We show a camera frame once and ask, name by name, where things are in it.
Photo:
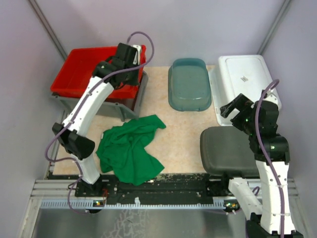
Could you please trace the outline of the large white plastic container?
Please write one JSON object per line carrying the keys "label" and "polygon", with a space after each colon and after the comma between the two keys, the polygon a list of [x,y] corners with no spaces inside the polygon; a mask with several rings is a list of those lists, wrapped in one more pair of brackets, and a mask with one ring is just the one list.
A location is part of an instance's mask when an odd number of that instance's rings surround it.
{"label": "large white plastic container", "polygon": [[234,110],[227,118],[223,118],[220,115],[222,106],[241,93],[255,102],[272,82],[261,55],[220,56],[215,67],[209,71],[209,78],[216,119],[221,126],[231,126],[230,120],[238,113]]}

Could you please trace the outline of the grey plastic tub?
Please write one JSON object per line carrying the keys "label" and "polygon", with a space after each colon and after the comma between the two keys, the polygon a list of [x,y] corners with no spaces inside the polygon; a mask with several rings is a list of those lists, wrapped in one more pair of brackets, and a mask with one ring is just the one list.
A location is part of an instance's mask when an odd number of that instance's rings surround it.
{"label": "grey plastic tub", "polygon": [[201,160],[205,171],[215,177],[224,173],[252,178],[259,172],[249,137],[233,126],[215,126],[205,129],[200,136]]}

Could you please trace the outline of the red plastic crate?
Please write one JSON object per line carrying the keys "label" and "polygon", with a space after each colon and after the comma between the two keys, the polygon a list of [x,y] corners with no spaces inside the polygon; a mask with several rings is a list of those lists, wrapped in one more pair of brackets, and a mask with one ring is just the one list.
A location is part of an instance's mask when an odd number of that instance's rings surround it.
{"label": "red plastic crate", "polygon": [[115,55],[116,46],[73,49],[51,85],[63,97],[81,98],[97,64]]}

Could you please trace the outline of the teal translucent plastic tub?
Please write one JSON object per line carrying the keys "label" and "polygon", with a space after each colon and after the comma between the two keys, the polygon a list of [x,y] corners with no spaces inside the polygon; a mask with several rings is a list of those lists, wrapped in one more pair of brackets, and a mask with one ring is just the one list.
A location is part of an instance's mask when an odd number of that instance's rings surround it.
{"label": "teal translucent plastic tub", "polygon": [[211,105],[211,86],[206,64],[197,58],[182,58],[168,70],[168,102],[177,111],[201,112]]}

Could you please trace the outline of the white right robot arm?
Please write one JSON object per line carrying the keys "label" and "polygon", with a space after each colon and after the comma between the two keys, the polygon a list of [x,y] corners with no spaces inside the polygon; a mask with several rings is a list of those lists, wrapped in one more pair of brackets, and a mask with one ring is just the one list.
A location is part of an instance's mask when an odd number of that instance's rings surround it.
{"label": "white right robot arm", "polygon": [[239,94],[220,108],[226,118],[233,110],[238,114],[230,121],[249,137],[261,181],[259,201],[240,175],[221,184],[222,192],[235,196],[246,217],[246,234],[250,238],[302,238],[291,218],[288,196],[289,144],[277,133],[278,105],[274,101],[252,102]]}

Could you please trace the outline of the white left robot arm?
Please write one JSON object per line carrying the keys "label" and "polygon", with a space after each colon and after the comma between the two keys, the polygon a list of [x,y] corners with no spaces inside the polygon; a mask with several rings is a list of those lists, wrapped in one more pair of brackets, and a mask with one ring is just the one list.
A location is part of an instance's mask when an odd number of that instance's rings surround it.
{"label": "white left robot arm", "polygon": [[78,103],[61,123],[52,126],[54,139],[70,155],[69,159],[79,167],[80,179],[86,183],[85,190],[91,196],[99,196],[103,184],[95,165],[93,151],[95,142],[87,137],[94,116],[109,97],[122,85],[135,86],[141,77],[140,69],[145,62],[142,45],[120,43],[114,54],[94,67],[87,88]]}

